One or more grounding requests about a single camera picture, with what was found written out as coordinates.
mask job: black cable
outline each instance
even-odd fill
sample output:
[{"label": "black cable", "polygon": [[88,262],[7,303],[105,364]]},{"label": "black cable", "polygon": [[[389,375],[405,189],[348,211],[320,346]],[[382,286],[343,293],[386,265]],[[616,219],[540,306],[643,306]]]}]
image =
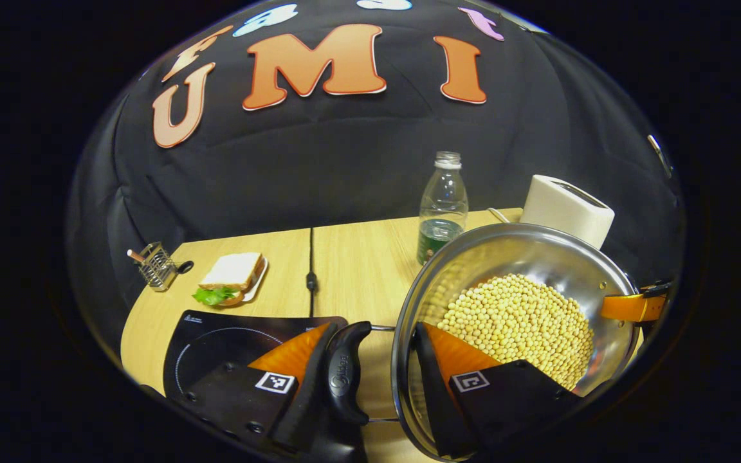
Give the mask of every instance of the black cable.
[{"label": "black cable", "polygon": [[314,294],[318,289],[316,282],[316,273],[314,273],[314,228],[311,227],[311,263],[309,264],[308,275],[306,276],[306,286],[311,290],[311,312],[308,314],[309,317],[314,316]]}]

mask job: sandwich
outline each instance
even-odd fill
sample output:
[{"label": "sandwich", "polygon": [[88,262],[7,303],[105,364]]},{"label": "sandwich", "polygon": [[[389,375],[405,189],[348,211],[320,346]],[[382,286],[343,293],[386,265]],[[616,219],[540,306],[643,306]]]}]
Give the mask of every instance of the sandwich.
[{"label": "sandwich", "polygon": [[264,269],[259,252],[223,255],[200,281],[194,299],[206,305],[229,307],[242,302]]}]

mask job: black handle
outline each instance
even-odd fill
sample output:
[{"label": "black handle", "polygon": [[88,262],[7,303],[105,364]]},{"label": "black handle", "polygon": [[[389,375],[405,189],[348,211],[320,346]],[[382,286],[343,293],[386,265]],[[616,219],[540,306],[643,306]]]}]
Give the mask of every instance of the black handle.
[{"label": "black handle", "polygon": [[327,391],[338,419],[364,426],[368,423],[367,413],[356,402],[361,367],[359,366],[359,343],[371,333],[370,322],[356,322],[345,326],[330,340],[327,346]]}]

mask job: utensil holder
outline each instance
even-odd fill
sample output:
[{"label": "utensil holder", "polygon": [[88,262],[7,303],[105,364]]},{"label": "utensil holder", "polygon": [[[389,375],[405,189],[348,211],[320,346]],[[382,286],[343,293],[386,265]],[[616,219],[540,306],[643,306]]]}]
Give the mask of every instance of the utensil holder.
[{"label": "utensil holder", "polygon": [[142,274],[147,285],[159,293],[167,291],[176,278],[176,264],[162,248],[161,242],[157,241],[145,246],[140,255],[145,261],[139,266],[139,273]]}]

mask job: white toaster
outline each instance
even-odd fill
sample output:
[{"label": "white toaster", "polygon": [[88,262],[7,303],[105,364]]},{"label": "white toaster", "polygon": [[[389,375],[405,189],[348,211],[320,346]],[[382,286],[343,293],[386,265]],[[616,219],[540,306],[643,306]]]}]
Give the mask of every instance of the white toaster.
[{"label": "white toaster", "polygon": [[548,226],[600,249],[614,222],[614,211],[566,181],[533,176],[520,222]]}]

